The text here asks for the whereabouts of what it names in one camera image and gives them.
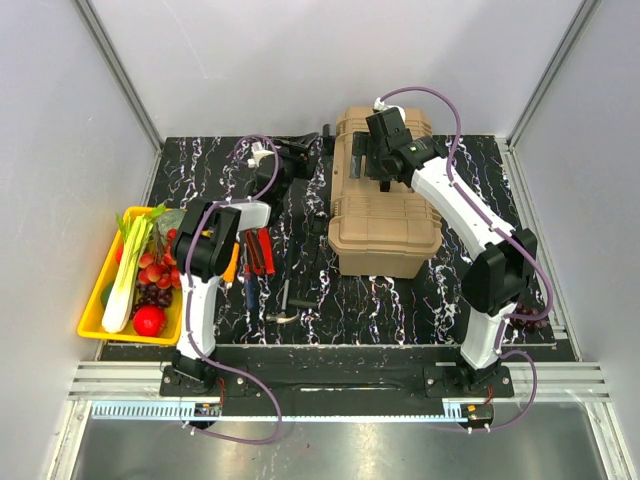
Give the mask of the tan plastic tool box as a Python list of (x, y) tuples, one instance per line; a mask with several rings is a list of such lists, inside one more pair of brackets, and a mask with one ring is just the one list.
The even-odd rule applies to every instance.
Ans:
[(370, 107), (347, 108), (336, 123), (328, 242), (342, 276), (413, 279), (442, 245), (442, 221), (423, 197), (399, 182), (389, 192), (368, 177), (349, 178), (352, 136), (369, 133)]

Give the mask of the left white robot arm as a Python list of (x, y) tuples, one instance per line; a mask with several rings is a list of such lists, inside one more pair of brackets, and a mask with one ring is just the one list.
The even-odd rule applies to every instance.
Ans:
[(216, 347), (216, 294), (233, 263), (237, 235), (272, 226), (292, 183), (313, 177), (323, 147), (331, 142), (329, 125), (298, 137), (244, 137), (232, 156), (242, 145), (250, 148), (246, 164), (254, 174), (248, 195), (188, 203), (171, 250), (182, 288), (182, 326), (171, 366), (193, 394), (205, 395), (216, 385), (216, 369), (207, 361)]

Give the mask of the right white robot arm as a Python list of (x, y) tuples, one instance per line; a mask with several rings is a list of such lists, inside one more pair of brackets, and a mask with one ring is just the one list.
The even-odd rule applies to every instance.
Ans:
[(461, 280), (470, 306), (465, 338), (447, 380), (469, 396), (480, 394), (497, 376), (506, 320), (533, 279), (537, 238), (502, 220), (454, 172), (453, 152), (432, 137), (409, 132), (354, 134), (352, 152), (366, 167), (411, 187), (429, 201), (455, 231), (472, 264)]

